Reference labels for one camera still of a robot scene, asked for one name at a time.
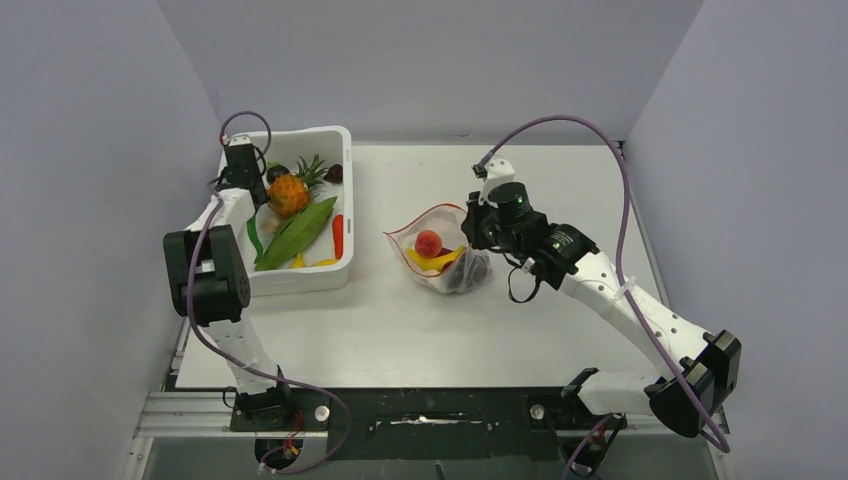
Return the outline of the purple toy grape bunch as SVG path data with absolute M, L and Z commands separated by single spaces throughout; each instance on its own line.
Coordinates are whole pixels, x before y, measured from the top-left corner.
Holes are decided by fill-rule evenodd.
M 451 262 L 442 273 L 444 292 L 460 294 L 472 291 L 486 283 L 492 275 L 491 262 L 486 252 L 466 250 Z

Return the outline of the orange toy peach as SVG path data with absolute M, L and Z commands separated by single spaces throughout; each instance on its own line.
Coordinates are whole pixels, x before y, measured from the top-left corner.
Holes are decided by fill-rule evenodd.
M 418 233 L 414 251 L 422 258 L 435 258 L 441 255 L 443 241 L 441 236 L 433 230 L 423 230 Z

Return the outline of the clear zip top bag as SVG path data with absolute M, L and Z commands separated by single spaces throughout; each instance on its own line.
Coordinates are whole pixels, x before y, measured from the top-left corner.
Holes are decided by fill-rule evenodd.
M 431 207 L 385 236 L 404 271 L 442 294 L 462 294 L 492 276 L 488 254 L 470 246 L 461 230 L 467 211 L 455 204 Z

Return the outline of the yellow toy banana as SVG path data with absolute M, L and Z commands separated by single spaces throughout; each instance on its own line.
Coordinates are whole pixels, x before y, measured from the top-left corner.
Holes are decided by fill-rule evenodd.
M 413 249 L 407 249 L 408 258 L 421 271 L 437 271 L 443 272 L 445 269 L 455 263 L 465 252 L 466 247 L 460 246 L 458 249 L 439 255 L 436 257 L 424 257 Z

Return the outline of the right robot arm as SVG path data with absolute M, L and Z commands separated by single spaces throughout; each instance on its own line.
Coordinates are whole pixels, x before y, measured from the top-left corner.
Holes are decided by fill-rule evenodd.
M 645 372 L 582 370 L 563 390 L 562 411 L 585 427 L 605 414 L 650 415 L 695 438 L 737 384 L 742 344 L 676 314 L 631 278 L 621 277 L 594 241 L 533 209 L 524 184 L 469 194 L 461 229 L 476 249 L 512 257 L 535 284 L 580 302 L 630 341 L 651 363 Z

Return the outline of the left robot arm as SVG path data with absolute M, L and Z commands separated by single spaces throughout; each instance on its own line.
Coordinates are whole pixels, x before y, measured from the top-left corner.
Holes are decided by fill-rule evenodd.
M 249 136 L 239 135 L 224 141 L 223 157 L 206 209 L 163 238 L 172 303 L 233 373 L 235 426 L 282 429 L 295 419 L 296 408 L 247 313 L 251 284 L 238 242 L 241 234 L 254 235 L 250 223 L 268 200 L 264 155 Z

